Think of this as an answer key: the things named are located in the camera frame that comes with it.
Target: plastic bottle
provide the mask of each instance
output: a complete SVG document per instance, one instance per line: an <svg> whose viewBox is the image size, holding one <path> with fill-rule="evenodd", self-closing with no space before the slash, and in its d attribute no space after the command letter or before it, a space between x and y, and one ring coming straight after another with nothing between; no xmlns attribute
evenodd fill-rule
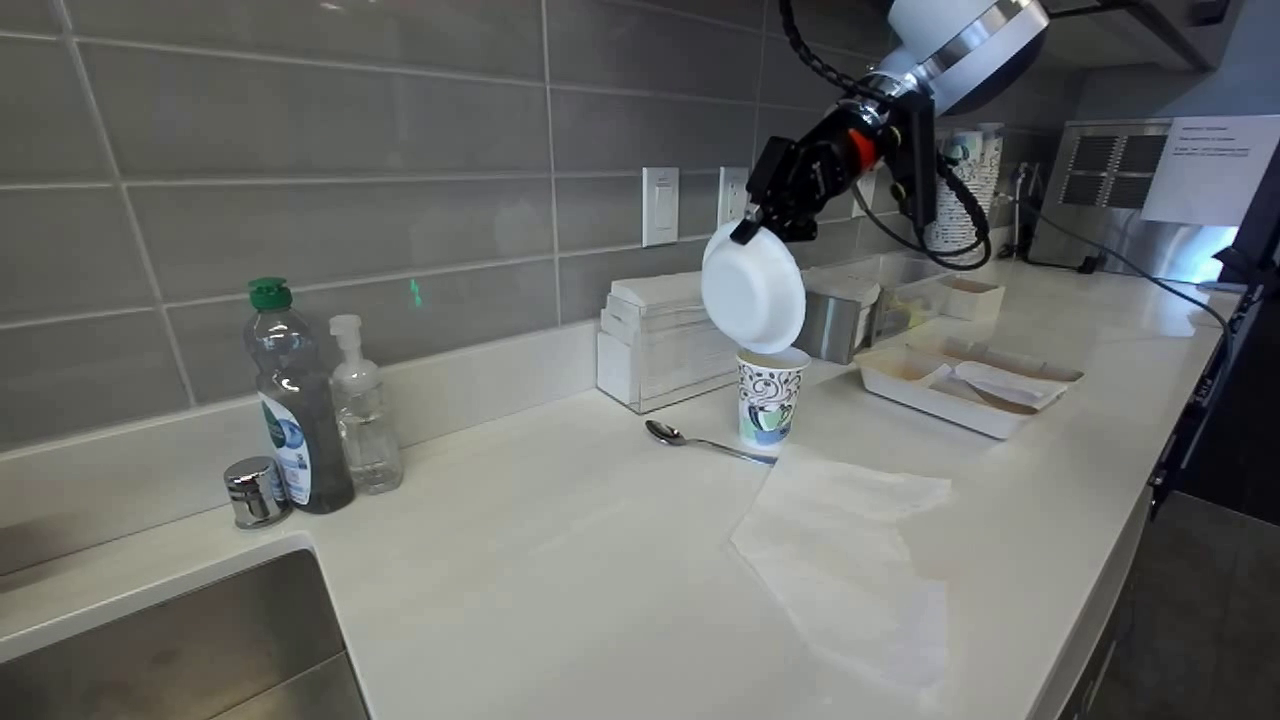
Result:
<svg viewBox="0 0 1280 720"><path fill-rule="evenodd" d="M360 491L388 491L403 478L403 459L386 412L380 371L360 351L360 316L333 316L327 331L344 355L327 387L344 432L349 470Z"/></svg>
<svg viewBox="0 0 1280 720"><path fill-rule="evenodd" d="M300 512L335 512L356 500L344 440L327 396L327 335L300 310L279 277L250 285L258 316L246 343L258 360L262 407L288 505Z"/></svg>

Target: bottle label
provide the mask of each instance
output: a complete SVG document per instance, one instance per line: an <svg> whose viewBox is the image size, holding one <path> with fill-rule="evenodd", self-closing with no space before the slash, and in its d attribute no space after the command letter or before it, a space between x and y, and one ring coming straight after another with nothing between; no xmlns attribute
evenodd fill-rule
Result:
<svg viewBox="0 0 1280 720"><path fill-rule="evenodd" d="M318 483L314 483L314 448L307 448L306 423L272 396L262 396L262 405L266 405L267 435L277 442L283 494L294 505L314 505Z"/></svg>

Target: countertop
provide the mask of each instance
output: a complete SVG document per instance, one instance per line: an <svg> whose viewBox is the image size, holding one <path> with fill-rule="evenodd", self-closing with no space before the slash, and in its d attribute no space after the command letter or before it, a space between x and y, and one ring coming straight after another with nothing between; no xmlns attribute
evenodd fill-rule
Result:
<svg viewBox="0 0 1280 720"><path fill-rule="evenodd" d="M237 532L204 512L0 578L0 661L283 553L318 553L380 720L1029 715L1221 327L1122 277L1013 266L995 349L1084 367L1007 442L813 371L792 442L953 478L901 532L949 591L933 701L821 663L733 532L766 462L661 448L586 390L407 452L392 494ZM733 390L657 412L733 435Z"/></svg>

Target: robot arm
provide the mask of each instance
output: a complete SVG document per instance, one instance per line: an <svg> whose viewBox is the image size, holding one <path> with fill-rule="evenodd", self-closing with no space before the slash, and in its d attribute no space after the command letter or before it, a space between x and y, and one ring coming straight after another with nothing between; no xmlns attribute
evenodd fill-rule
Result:
<svg viewBox="0 0 1280 720"><path fill-rule="evenodd" d="M802 58L834 74L795 33L792 0L782 0ZM750 217L733 240L761 228L782 240L813 240L817 211L879 159L915 228L937 220L937 180L959 199L964 182L937 159L937 114L1013 64L1043 27L1041 0L894 0L894 33L904 41L865 79L845 79L845 98L802 141L774 135L750 180Z"/></svg>

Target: green bottle cap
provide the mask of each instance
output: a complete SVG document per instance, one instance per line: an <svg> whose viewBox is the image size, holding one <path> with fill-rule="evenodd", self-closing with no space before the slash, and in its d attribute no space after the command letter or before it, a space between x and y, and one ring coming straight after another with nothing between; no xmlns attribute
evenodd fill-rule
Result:
<svg viewBox="0 0 1280 720"><path fill-rule="evenodd" d="M258 310L288 310L294 291L288 291L283 277L258 277L258 278L250 278L250 303Z"/></svg>

